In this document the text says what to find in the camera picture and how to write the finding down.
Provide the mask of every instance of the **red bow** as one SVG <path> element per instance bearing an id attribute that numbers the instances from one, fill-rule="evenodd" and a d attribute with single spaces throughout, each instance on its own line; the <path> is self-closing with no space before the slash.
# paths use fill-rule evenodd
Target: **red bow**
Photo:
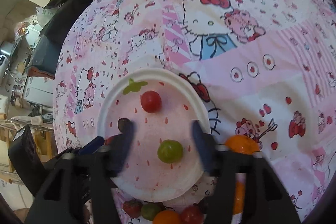
<path id="1" fill-rule="evenodd" d="M 291 120 L 289 123 L 288 133 L 290 138 L 293 138 L 295 135 L 303 137 L 306 133 L 306 128 L 304 128 L 302 124 L 298 125 L 295 121 Z"/>
<path id="2" fill-rule="evenodd" d="M 202 83 L 198 83 L 198 84 L 194 84 L 192 83 L 189 78 L 187 76 L 185 76 L 184 74 L 180 73 L 179 74 L 180 77 L 182 77 L 184 80 L 188 81 L 189 84 L 191 84 L 191 86 L 194 88 L 194 90 L 196 91 L 196 93 L 198 94 L 198 96 L 206 103 L 210 102 L 210 96 L 208 93 L 208 90 L 206 88 L 205 85 L 203 85 Z"/>
<path id="3" fill-rule="evenodd" d="M 213 5 L 219 5 L 220 7 L 227 9 L 231 6 L 231 3 L 229 0 L 200 0 L 202 4 L 213 4 Z"/>
<path id="4" fill-rule="evenodd" d="M 253 35 L 251 37 L 247 38 L 247 41 L 248 42 L 254 41 L 259 36 L 260 36 L 260 34 L 255 32 L 255 33 L 253 33 Z"/>

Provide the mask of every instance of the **orange cherry tomato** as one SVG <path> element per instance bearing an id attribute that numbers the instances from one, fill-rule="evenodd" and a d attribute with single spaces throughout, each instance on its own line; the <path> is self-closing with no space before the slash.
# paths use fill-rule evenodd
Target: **orange cherry tomato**
<path id="1" fill-rule="evenodd" d="M 252 155 L 254 152 L 260 151 L 259 145 L 251 138 L 244 135 L 234 135 L 226 140 L 227 145 L 233 152 Z"/>
<path id="2" fill-rule="evenodd" d="M 154 220 L 153 224 L 182 224 L 179 214 L 175 211 L 165 210 L 159 212 Z"/>
<path id="3" fill-rule="evenodd" d="M 233 204 L 233 214 L 241 213 L 244 209 L 245 185 L 239 181 L 236 182 L 235 200 Z"/>

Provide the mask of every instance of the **strawberry-shaped plate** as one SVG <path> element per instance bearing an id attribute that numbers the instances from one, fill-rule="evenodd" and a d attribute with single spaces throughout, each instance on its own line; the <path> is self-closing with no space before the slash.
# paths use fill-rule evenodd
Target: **strawberry-shaped plate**
<path id="1" fill-rule="evenodd" d="M 142 109 L 140 96 L 157 92 L 162 108 Z M 191 136 L 192 120 L 210 132 L 208 112 L 194 88 L 183 78 L 163 69 L 140 69 L 122 78 L 106 96 L 99 113 L 97 136 L 108 141 L 121 134 L 118 120 L 135 122 L 136 133 L 124 170 L 114 183 L 135 198 L 162 202 L 184 194 L 203 171 Z M 164 140 L 176 140 L 184 148 L 180 162 L 166 164 L 157 150 Z"/>

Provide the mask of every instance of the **pink bedsheet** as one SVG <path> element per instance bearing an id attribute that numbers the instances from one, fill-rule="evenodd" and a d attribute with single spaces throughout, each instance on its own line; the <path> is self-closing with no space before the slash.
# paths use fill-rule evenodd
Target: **pink bedsheet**
<path id="1" fill-rule="evenodd" d="M 336 169 L 334 20 L 330 0 L 94 0 L 58 62 L 58 150 L 96 136 L 100 105 L 121 77 L 166 68 L 194 85 L 219 142 L 244 134 L 259 144 L 303 220 Z M 181 211 L 216 181 L 204 175 L 165 205 Z M 114 195 L 128 223 L 130 197 Z"/>

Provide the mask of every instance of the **cherry print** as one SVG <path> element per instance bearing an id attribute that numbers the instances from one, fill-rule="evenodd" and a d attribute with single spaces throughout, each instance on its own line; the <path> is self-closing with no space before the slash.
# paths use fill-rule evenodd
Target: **cherry print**
<path id="1" fill-rule="evenodd" d="M 333 123 L 333 118 L 332 116 L 327 117 L 327 124 L 332 124 Z"/>
<path id="2" fill-rule="evenodd" d="M 276 149 L 278 148 L 278 143 L 277 143 L 277 142 L 272 143 L 272 144 L 271 144 L 271 148 L 272 148 L 273 150 L 276 150 Z"/>
<path id="3" fill-rule="evenodd" d="M 292 103 L 292 98 L 286 97 L 286 103 L 290 105 Z"/>
<path id="4" fill-rule="evenodd" d="M 316 84 L 315 93 L 316 95 L 319 95 L 321 93 L 320 86 L 318 84 Z"/>

